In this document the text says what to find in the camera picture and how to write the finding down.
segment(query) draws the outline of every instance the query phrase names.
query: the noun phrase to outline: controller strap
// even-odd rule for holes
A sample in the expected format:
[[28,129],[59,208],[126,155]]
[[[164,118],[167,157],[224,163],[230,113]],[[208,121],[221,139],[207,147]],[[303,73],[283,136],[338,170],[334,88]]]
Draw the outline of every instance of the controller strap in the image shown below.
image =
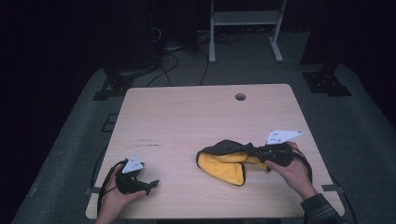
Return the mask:
[[296,152],[293,152],[293,156],[303,162],[303,164],[306,167],[306,170],[308,171],[309,181],[311,181],[312,184],[312,168],[308,160],[305,158],[305,156],[302,156],[301,154],[298,154]]
[[102,187],[100,188],[100,191],[99,191],[99,197],[98,197],[98,203],[97,203],[97,216],[99,216],[100,208],[102,206],[103,196],[105,196],[105,194],[106,194],[105,190],[106,190],[106,187],[108,184],[108,180],[110,179],[111,175],[114,173],[114,170],[117,168],[117,166],[119,166],[121,164],[125,165],[127,161],[128,160],[117,162],[117,164],[115,164],[113,167],[111,167],[110,171],[108,171],[105,181],[103,182]]

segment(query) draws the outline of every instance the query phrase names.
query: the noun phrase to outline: wrist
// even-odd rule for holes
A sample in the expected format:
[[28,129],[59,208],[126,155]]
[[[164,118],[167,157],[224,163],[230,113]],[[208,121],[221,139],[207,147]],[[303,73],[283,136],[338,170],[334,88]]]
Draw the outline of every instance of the wrist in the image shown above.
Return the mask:
[[312,185],[310,185],[310,186],[307,187],[307,188],[304,188],[303,190],[301,190],[301,191],[298,192],[298,193],[300,194],[301,198],[302,198],[304,201],[307,200],[307,199],[309,199],[310,197],[315,196],[315,195],[318,194],[317,191],[315,190],[315,188],[314,188]]

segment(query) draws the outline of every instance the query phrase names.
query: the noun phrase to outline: white tag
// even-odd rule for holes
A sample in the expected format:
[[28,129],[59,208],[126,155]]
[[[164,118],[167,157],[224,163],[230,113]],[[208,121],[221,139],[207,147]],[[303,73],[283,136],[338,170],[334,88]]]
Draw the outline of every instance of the white tag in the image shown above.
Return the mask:
[[122,173],[127,174],[132,171],[141,170],[141,169],[143,169],[143,164],[135,155],[133,155],[122,169]]
[[281,131],[281,130],[272,130],[268,135],[266,145],[275,145],[282,144],[291,140],[292,138],[298,137],[302,135],[301,131]]

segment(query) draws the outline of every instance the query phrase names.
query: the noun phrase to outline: dark background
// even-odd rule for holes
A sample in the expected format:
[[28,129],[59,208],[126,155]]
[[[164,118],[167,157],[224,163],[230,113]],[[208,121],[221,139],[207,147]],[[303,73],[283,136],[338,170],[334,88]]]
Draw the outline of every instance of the dark background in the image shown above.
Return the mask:
[[[92,8],[88,7],[98,3],[108,1],[6,0],[0,3],[2,223],[13,218],[81,90],[102,67],[100,52],[103,51],[98,48],[111,51],[103,34],[115,34],[112,29],[122,28],[119,21],[130,19],[118,16],[103,28],[100,21],[92,19]],[[257,4],[267,7],[263,1],[242,4],[242,1],[217,0],[217,7],[224,9],[227,6],[249,9]],[[156,6],[158,11],[150,16],[154,20],[149,22],[162,26],[165,38],[193,46],[194,30],[208,29],[208,0],[157,1]],[[191,19],[178,20],[178,12],[179,17]],[[312,28],[302,63],[323,63],[329,49],[337,46],[341,62],[359,75],[366,90],[394,125],[395,13],[395,3],[391,0],[289,0],[282,29],[301,32]],[[152,53],[152,49],[139,50]],[[133,61],[135,55],[125,57]]]

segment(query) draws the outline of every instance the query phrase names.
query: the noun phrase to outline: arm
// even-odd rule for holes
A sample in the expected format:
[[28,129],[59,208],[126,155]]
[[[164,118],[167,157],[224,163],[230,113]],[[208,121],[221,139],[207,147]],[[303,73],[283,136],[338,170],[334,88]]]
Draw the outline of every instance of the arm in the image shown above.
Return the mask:
[[[289,142],[289,145],[298,148],[295,143]],[[311,184],[308,178],[308,172],[302,161],[293,158],[288,167],[279,166],[271,161],[266,161],[265,164],[279,173],[285,179],[289,187],[294,189],[301,196],[303,199],[301,206],[307,214],[310,223],[342,223],[338,213],[322,194],[317,193],[314,186]]]
[[120,166],[115,169],[113,175],[108,181],[106,187],[106,194],[102,201],[102,207],[95,224],[109,224],[112,223],[125,208],[126,205],[146,195],[145,190],[141,190],[132,194],[122,194],[116,185],[116,173]]

